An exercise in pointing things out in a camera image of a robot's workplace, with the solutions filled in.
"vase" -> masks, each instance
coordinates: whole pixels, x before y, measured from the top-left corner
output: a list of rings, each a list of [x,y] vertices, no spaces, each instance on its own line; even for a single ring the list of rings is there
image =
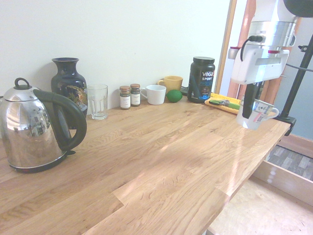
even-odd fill
[[[51,80],[51,90],[63,95],[78,105],[86,116],[88,109],[87,85],[85,78],[76,70],[77,58],[55,58],[52,61],[58,68],[58,73]],[[73,119],[65,112],[65,118],[70,129],[76,129]]]

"kettle lid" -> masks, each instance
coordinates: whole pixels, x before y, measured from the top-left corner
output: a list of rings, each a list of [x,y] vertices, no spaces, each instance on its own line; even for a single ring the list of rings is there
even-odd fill
[[[19,81],[26,82],[26,85],[20,85]],[[38,99],[33,90],[38,89],[29,85],[28,81],[24,78],[15,79],[15,87],[9,89],[4,95],[3,98],[8,101],[21,102],[21,101],[30,101]]]

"clear glass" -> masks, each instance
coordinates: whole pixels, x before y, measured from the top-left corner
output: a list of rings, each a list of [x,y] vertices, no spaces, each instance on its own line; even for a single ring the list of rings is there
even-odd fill
[[[107,118],[108,86],[104,84],[88,85],[87,96],[92,119],[101,120]]]

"floor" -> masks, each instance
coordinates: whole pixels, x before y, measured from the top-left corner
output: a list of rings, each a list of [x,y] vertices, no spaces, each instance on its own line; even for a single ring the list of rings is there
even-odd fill
[[[267,161],[313,181],[313,159],[305,155],[275,146]]]
[[[210,228],[215,235],[312,235],[313,207],[251,176]]]

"electric kettle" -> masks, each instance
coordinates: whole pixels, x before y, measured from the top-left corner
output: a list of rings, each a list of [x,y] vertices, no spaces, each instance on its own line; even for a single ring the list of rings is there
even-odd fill
[[[64,112],[76,124],[71,137]],[[11,167],[20,172],[39,172],[60,163],[86,134],[83,112],[70,99],[15,80],[0,103],[0,132]]]

